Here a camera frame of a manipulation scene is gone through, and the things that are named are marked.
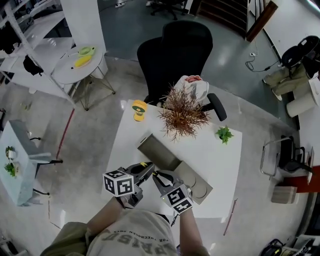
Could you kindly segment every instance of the white desk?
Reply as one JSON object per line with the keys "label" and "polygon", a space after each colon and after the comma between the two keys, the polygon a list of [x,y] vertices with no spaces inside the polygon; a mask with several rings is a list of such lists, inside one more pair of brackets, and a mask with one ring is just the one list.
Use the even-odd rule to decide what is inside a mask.
{"label": "white desk", "polygon": [[[13,147],[16,152],[14,162],[20,165],[21,174],[12,177],[4,169],[9,163],[6,147]],[[41,152],[28,138],[27,128],[20,120],[6,122],[0,137],[0,180],[12,201],[20,206],[26,203],[33,194],[37,163],[49,163],[51,154]]]}
{"label": "white desk", "polygon": [[[163,143],[181,161],[185,161],[213,190],[201,205],[194,203],[193,213],[197,218],[224,218],[229,215],[235,193],[242,146],[242,133],[230,129],[234,137],[227,145],[216,138],[215,132],[219,128],[210,123],[199,129],[196,139],[192,137],[180,138],[179,142],[172,142],[164,136],[164,123],[158,118],[162,108],[148,105],[144,121],[134,120],[133,100],[126,104],[107,166],[107,171],[119,167],[148,161],[136,147],[139,139],[147,132]],[[101,176],[101,197],[106,201],[112,198],[103,187]],[[158,214],[173,215],[174,212],[160,199],[160,192],[149,178],[141,185],[143,199],[136,206]]]}
{"label": "white desk", "polygon": [[34,5],[34,8],[31,10],[30,15],[33,17],[44,9],[47,9],[48,7],[59,6],[60,4],[60,0],[42,0]]}

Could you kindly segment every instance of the white table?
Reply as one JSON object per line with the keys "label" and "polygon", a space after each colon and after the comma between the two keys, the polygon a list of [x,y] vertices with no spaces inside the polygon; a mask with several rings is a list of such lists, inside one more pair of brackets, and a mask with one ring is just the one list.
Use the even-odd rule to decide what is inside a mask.
{"label": "white table", "polygon": [[[162,108],[148,105],[144,120],[137,122],[134,120],[132,104],[133,100],[129,100],[126,104],[106,170],[112,171],[119,167],[127,168],[132,164],[148,161],[146,156],[137,149],[137,142],[144,134],[151,132],[173,154],[181,161],[185,161],[213,187],[202,204],[194,203],[195,217],[227,217],[238,178],[242,133],[230,129],[234,137],[225,145],[215,136],[219,126],[210,123],[197,131],[196,139],[183,137],[178,142],[172,142],[171,138],[166,137],[162,131],[164,123],[158,118]],[[152,178],[144,182],[141,188],[143,189],[143,199],[136,206],[137,209],[173,216],[173,210],[160,199],[160,192]],[[112,198],[103,185],[101,197],[106,201]]]}
{"label": "white table", "polygon": [[[9,163],[6,147],[13,147],[16,152],[15,162],[19,163],[20,173],[10,176],[4,166]],[[33,141],[30,141],[27,128],[20,120],[10,120],[5,124],[0,137],[0,180],[12,201],[20,206],[33,195],[37,163],[51,161],[50,153],[41,152]]]}
{"label": "white table", "polygon": [[[78,52],[83,47],[95,47],[94,55],[92,56],[92,59],[90,62],[84,66],[75,67],[76,60],[79,59]],[[112,91],[113,94],[116,92],[110,85],[110,83],[104,78],[106,72],[108,71],[106,61],[103,59],[103,50],[101,47],[97,47],[96,45],[78,45],[71,50],[67,51],[65,55],[57,62],[57,64],[54,67],[52,76],[55,78],[55,80],[61,84],[64,85],[70,85],[70,84],[76,84],[76,88],[78,87],[81,80],[85,80],[87,77],[92,76],[101,79],[102,85]],[[94,72],[98,70],[98,76],[94,75]],[[92,85],[92,81],[89,81],[88,84],[85,83],[84,87],[84,101],[85,104],[83,108],[88,111],[90,107],[92,107],[94,104],[89,106],[89,97],[90,97],[90,87]]]}

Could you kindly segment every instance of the yellow object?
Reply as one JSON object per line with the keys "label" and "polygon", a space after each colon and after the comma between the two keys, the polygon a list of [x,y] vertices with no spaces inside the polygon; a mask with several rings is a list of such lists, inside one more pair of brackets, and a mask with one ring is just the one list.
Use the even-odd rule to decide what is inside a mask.
{"label": "yellow object", "polygon": [[80,68],[80,67],[88,64],[88,62],[91,61],[91,59],[92,59],[92,55],[87,55],[87,56],[78,58],[78,59],[75,61],[74,66],[75,66],[76,68]]}
{"label": "yellow object", "polygon": [[145,119],[144,115],[145,115],[145,112],[147,111],[147,103],[137,99],[133,102],[132,108],[135,111],[133,116],[134,120],[141,122],[143,119]]}

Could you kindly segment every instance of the gray t-shirt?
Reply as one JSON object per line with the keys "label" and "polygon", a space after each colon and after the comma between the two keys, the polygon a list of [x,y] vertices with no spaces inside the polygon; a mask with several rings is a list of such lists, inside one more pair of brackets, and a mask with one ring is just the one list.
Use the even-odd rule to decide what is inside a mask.
{"label": "gray t-shirt", "polygon": [[149,211],[126,209],[92,241],[87,252],[87,256],[126,255],[177,256],[169,223]]}

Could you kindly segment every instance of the black cable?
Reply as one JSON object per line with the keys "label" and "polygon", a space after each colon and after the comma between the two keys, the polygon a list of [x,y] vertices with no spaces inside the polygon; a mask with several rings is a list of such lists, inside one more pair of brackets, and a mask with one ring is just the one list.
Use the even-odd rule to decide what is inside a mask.
{"label": "black cable", "polygon": [[251,56],[253,57],[253,60],[249,60],[245,62],[245,66],[252,72],[264,72],[269,70],[274,64],[278,63],[279,60],[277,60],[275,63],[273,63],[272,65],[266,67],[264,70],[255,70],[254,66],[252,65],[252,63],[256,60],[255,56]]}
{"label": "black cable", "polygon": [[173,221],[172,221],[172,223],[171,223],[171,227],[175,224],[178,215],[179,215],[179,214],[177,214],[177,215],[174,216]]}

